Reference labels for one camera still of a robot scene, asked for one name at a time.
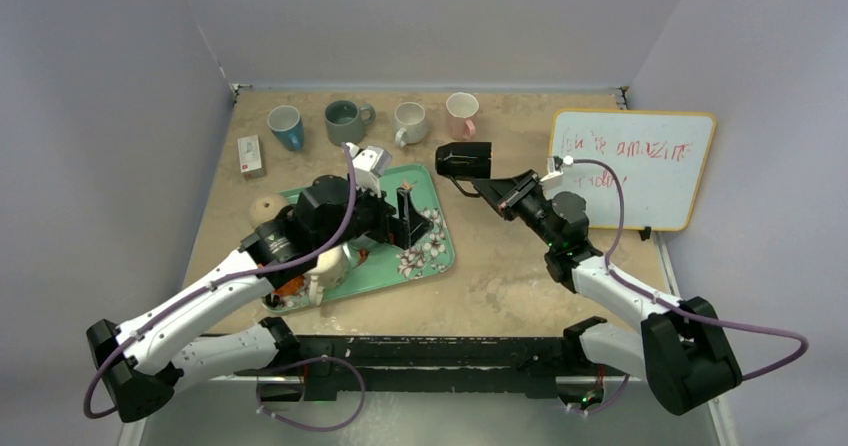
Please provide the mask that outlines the black mug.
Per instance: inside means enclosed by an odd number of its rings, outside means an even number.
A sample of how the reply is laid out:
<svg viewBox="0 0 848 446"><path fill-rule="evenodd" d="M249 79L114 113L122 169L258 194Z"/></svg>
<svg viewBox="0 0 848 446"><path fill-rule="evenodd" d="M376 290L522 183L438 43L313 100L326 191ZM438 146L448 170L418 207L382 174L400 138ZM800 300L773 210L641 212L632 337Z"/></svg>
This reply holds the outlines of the black mug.
<svg viewBox="0 0 848 446"><path fill-rule="evenodd" d="M491 142L451 142L437 147L435 151L436 173L448 178L463 195L471 198L479 198L481 194L465 190L459 182L489 179L491 163Z"/></svg>

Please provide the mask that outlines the pink faceted mug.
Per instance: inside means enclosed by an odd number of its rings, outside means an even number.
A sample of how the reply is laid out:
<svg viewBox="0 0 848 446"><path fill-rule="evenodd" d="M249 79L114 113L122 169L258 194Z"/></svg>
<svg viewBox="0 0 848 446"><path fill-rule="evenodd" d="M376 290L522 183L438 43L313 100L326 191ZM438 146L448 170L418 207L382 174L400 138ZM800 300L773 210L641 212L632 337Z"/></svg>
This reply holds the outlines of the pink faceted mug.
<svg viewBox="0 0 848 446"><path fill-rule="evenodd" d="M456 92L445 102L447 128L452 138L468 141L476 135L476 116L480 109L478 99L471 93Z"/></svg>

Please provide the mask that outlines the white speckled round mug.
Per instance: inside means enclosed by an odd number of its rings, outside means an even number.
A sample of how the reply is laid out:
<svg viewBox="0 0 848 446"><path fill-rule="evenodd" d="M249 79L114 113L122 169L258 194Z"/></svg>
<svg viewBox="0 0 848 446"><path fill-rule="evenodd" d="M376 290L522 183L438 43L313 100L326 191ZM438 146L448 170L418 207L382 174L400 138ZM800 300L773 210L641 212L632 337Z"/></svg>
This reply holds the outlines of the white speckled round mug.
<svg viewBox="0 0 848 446"><path fill-rule="evenodd" d="M398 105L393 115L393 128L396 146L420 143L429 131L425 108L415 102Z"/></svg>

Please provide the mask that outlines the grey flat-bottom mug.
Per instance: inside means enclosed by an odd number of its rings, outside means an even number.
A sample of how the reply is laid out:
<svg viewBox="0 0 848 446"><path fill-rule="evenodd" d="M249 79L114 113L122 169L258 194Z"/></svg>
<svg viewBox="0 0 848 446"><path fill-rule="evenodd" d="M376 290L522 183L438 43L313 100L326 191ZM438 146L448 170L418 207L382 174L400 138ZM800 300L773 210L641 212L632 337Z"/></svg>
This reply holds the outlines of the grey flat-bottom mug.
<svg viewBox="0 0 848 446"><path fill-rule="evenodd" d="M372 105L358 106L344 99L331 102L324 111L327 137L335 146L347 142L360 143L366 136L366 127L375 119L376 111Z"/></svg>

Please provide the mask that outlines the blue textured mug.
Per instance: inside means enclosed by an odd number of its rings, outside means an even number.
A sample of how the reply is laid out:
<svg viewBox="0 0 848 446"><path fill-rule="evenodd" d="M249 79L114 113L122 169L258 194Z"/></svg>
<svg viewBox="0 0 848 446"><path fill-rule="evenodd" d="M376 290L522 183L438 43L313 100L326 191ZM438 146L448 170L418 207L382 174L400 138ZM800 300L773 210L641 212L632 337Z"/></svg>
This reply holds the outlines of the blue textured mug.
<svg viewBox="0 0 848 446"><path fill-rule="evenodd" d="M300 111L291 105L274 108L267 117L267 125L274 137L288 151L301 151L304 147L304 127Z"/></svg>

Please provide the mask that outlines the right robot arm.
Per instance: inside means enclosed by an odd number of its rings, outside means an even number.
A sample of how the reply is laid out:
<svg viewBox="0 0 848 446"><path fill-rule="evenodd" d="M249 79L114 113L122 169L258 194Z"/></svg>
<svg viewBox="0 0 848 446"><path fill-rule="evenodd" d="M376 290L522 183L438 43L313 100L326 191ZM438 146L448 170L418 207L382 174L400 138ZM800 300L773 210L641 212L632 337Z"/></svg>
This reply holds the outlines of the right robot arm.
<svg viewBox="0 0 848 446"><path fill-rule="evenodd" d="M628 324L601 321L564 342L561 358L576 373L596 364L645 381L668 412L682 415L742 383L743 375L712 305L657 290L612 264L588 238L583 197L547 198L529 170L503 179L474 179L477 196L507 221L522 220L548 250L552 279L602 305Z"/></svg>

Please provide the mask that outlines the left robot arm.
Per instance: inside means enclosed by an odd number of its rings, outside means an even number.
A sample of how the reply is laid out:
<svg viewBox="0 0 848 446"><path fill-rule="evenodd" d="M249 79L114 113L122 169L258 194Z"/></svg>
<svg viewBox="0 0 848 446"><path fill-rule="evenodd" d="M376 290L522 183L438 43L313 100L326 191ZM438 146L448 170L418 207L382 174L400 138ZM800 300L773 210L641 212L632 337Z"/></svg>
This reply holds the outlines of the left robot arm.
<svg viewBox="0 0 848 446"><path fill-rule="evenodd" d="M133 320L90 326L93 382L108 391L109 411L130 423L216 376L264 369L287 374L302 358L301 345L280 318L265 318L237 334L204 334L240 307L305 275L328 249L365 236L407 250L432 227L404 188L390 204L381 190L322 176L192 286Z"/></svg>

